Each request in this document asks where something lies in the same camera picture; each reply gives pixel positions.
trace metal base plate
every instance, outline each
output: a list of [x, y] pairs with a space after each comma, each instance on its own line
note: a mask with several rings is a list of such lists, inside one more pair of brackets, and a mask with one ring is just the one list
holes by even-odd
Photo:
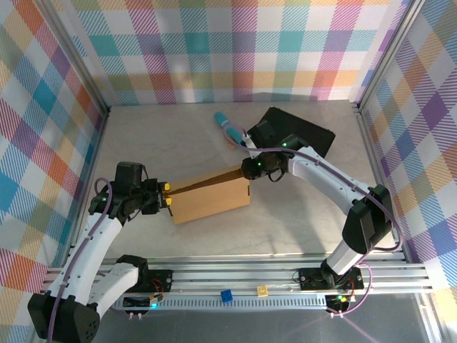
[[[298, 280], [304, 277], [304, 281], [300, 281], [300, 289], [302, 291], [313, 291], [322, 289], [331, 289], [329, 285], [322, 280], [322, 274], [320, 268], [301, 268], [298, 270]], [[363, 289], [363, 277], [359, 268], [353, 267], [351, 271], [344, 277], [344, 281], [341, 284], [336, 285], [338, 290], [351, 290], [353, 282], [354, 289]]]

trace small block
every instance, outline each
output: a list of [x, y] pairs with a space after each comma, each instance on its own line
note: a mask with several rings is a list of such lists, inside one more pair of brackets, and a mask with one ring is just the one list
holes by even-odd
[[232, 302], [233, 301], [233, 296], [231, 295], [231, 290], [226, 289], [225, 291], [221, 292], [221, 298], [222, 302], [225, 304], [227, 302]]
[[267, 297], [268, 296], [268, 288], [266, 286], [258, 286], [257, 287], [257, 297]]

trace yellow cube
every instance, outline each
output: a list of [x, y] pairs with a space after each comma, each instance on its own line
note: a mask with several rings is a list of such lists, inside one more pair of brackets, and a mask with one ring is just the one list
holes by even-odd
[[266, 286], [258, 286], [257, 287], [257, 297], [267, 297], [268, 296], [268, 288]]

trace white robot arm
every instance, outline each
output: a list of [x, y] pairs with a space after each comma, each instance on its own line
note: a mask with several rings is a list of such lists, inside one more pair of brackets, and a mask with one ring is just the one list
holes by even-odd
[[119, 258], [110, 272], [93, 284], [108, 248], [130, 215], [135, 211], [155, 214], [169, 205], [163, 193], [169, 185], [157, 179], [142, 181], [143, 170], [142, 164], [118, 164], [115, 181], [92, 199], [84, 231], [61, 273], [45, 294], [30, 298], [28, 309], [40, 338], [91, 342], [100, 319], [123, 293], [129, 289], [159, 292], [150, 282], [147, 260], [130, 255]]
[[[360, 279], [360, 269], [354, 265], [391, 230], [391, 222], [384, 213], [384, 210], [392, 213], [387, 188], [381, 184], [372, 188], [344, 174], [295, 134], [277, 138], [275, 128], [267, 121], [257, 126], [251, 129], [257, 142], [252, 136], [243, 136], [241, 148], [251, 155], [243, 160], [243, 175], [250, 180], [268, 176], [277, 182], [285, 173], [292, 174], [314, 185], [347, 216], [343, 239], [323, 261], [320, 270], [299, 270], [300, 279], [306, 281], [301, 283], [302, 290], [335, 289], [347, 284], [348, 279]], [[279, 177], [273, 179], [276, 172], [280, 172]], [[356, 283], [355, 288], [363, 288], [363, 284]]]

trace blue cube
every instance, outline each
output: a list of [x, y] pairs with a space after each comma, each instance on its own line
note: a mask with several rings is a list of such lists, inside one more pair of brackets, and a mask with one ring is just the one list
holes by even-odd
[[226, 304], [227, 302], [232, 302], [233, 301], [233, 296], [231, 295], [231, 290], [227, 289], [225, 291], [221, 292], [221, 298], [222, 302]]

